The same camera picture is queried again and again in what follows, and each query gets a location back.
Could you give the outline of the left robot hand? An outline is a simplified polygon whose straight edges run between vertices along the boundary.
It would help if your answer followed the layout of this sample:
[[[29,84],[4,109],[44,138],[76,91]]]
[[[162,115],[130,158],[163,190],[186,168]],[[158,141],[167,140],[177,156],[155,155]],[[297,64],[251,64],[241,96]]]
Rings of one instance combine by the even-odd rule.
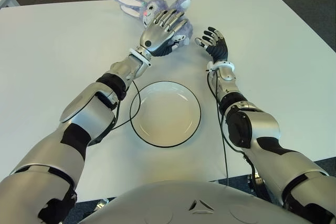
[[[157,13],[142,33],[140,47],[154,57],[166,56],[177,49],[180,41],[174,41],[173,37],[187,23],[187,19],[181,19],[183,15],[176,9]]]

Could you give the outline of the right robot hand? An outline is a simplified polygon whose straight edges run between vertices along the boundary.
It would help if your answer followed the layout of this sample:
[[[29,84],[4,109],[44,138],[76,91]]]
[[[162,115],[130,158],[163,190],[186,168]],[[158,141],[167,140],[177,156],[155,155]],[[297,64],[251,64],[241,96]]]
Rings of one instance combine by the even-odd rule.
[[[195,43],[203,48],[212,58],[213,63],[227,61],[228,47],[222,33],[214,28],[208,27],[201,38],[196,37]]]

